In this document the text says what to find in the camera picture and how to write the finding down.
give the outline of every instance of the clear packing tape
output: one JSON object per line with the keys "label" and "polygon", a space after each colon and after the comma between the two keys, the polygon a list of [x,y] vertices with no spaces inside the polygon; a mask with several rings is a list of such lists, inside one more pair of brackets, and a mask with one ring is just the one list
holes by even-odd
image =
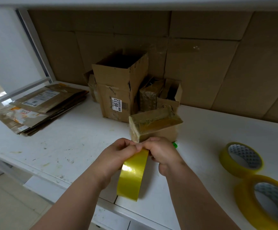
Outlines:
{"label": "clear packing tape", "polygon": [[[247,166],[238,164],[232,155],[243,158]],[[266,210],[265,204],[260,203],[261,198],[258,199],[261,195],[268,198],[276,206],[271,207],[278,210],[278,181],[255,174],[263,168],[260,155],[247,145],[232,142],[221,151],[219,160],[229,173],[243,178],[235,187],[234,196],[238,208],[249,223],[257,230],[278,229],[278,215],[274,215],[276,210]]]}
{"label": "clear packing tape", "polygon": [[118,181],[117,195],[134,201],[138,200],[148,156],[149,151],[147,149],[142,149],[124,162]]}

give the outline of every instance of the person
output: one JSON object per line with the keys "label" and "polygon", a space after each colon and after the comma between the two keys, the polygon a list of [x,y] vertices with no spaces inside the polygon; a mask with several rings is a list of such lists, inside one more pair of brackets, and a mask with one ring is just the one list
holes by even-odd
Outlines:
{"label": "person", "polygon": [[160,174],[167,179],[181,230],[239,229],[172,143],[162,137],[151,137],[137,144],[125,138],[116,140],[102,151],[31,229],[88,229],[101,190],[106,188],[124,161],[141,151],[142,147],[150,150],[152,160],[159,163]]}

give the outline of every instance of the forearm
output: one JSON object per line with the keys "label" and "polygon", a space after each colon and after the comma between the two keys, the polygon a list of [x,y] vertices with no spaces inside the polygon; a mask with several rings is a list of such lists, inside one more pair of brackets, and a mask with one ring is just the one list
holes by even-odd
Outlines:
{"label": "forearm", "polygon": [[166,178],[181,230],[239,229],[186,164],[169,166]]}
{"label": "forearm", "polygon": [[88,168],[31,229],[88,229],[100,192]]}

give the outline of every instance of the yellow tape strip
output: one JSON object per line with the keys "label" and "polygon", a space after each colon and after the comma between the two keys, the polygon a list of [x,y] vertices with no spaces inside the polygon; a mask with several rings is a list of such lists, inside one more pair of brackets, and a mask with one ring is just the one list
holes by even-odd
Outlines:
{"label": "yellow tape strip", "polygon": [[148,156],[149,151],[142,149],[140,152],[124,162],[118,182],[117,195],[134,201],[138,200],[141,181]]}
{"label": "yellow tape strip", "polygon": [[[239,165],[229,152],[242,157],[249,164],[249,168]],[[228,143],[221,151],[219,160],[230,174],[238,178],[248,177],[263,168],[263,160],[260,155],[249,146],[237,142]]]}
{"label": "yellow tape strip", "polygon": [[262,175],[253,175],[243,179],[234,192],[240,211],[253,227],[257,230],[278,229],[278,219],[269,216],[263,209],[254,190],[263,193],[278,206],[278,181]]}

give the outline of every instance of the right arm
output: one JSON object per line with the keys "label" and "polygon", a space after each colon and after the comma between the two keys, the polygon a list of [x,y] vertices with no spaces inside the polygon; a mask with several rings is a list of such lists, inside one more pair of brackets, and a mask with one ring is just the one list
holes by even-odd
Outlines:
{"label": "right arm", "polygon": [[142,145],[151,151],[152,159],[159,162],[160,174],[167,178],[181,230],[240,230],[187,166],[171,142],[163,137],[151,137]]}

